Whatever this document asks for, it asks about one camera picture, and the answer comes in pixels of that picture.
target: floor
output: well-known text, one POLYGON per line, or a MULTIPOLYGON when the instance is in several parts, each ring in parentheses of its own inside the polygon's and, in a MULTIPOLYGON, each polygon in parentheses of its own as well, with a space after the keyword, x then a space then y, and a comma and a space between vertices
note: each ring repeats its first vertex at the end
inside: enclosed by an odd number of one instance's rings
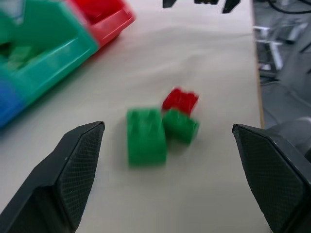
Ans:
MULTIPOLYGON (((302 11, 311 9, 311 6, 298 1, 283 6, 288 11, 302 11)), ((276 77, 261 76, 261 94, 264 110, 265 128, 295 119, 311 116, 311 92, 309 89, 311 79, 306 72, 311 68, 311 49, 300 54, 299 51, 311 42, 311 25, 300 35, 294 44, 284 43, 280 39, 282 26, 293 20, 307 24, 310 14, 286 15, 272 9, 266 2, 254 2, 255 25, 271 27, 275 34, 272 35, 276 42, 281 43, 279 48, 283 60, 283 68, 277 72, 276 77)), ((258 50, 259 57, 263 52, 258 50)))

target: red lego brick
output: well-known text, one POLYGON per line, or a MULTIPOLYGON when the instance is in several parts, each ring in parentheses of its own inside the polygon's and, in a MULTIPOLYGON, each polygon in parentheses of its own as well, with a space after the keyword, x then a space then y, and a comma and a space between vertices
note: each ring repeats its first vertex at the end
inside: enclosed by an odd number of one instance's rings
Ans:
POLYGON ((199 96, 194 92, 185 92, 181 88, 176 87, 173 88, 171 93, 164 100, 162 110, 167 111, 174 108, 190 115, 198 99, 199 96))

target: green lego brick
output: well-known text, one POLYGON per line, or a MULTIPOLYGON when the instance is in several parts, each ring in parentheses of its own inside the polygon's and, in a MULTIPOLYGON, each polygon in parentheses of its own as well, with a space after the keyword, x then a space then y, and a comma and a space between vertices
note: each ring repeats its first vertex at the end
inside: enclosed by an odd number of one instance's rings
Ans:
POLYGON ((163 117, 165 132, 189 144, 197 135, 200 123, 176 109, 170 109, 163 117))
POLYGON ((128 110, 127 146, 130 166, 159 165, 166 162, 166 138, 158 109, 128 110))

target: plastic storage bin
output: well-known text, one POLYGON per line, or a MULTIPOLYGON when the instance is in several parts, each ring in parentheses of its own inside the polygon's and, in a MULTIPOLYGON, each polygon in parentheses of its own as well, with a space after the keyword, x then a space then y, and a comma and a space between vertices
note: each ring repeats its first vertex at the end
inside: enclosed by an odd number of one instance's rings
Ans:
POLYGON ((97 42, 61 1, 26 0, 19 25, 0 11, 0 44, 7 42, 11 49, 22 48, 19 53, 28 47, 40 52, 18 68, 0 54, 0 126, 98 50, 97 42))
POLYGON ((117 37, 135 20, 122 0, 65 0, 100 47, 117 37))

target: red plastic bin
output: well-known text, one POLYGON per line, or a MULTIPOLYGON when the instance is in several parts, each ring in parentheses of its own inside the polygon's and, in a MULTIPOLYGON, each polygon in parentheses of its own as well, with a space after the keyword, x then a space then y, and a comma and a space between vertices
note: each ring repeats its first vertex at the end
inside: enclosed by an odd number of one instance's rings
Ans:
POLYGON ((122 0, 66 0, 100 47, 117 37, 135 20, 122 0))

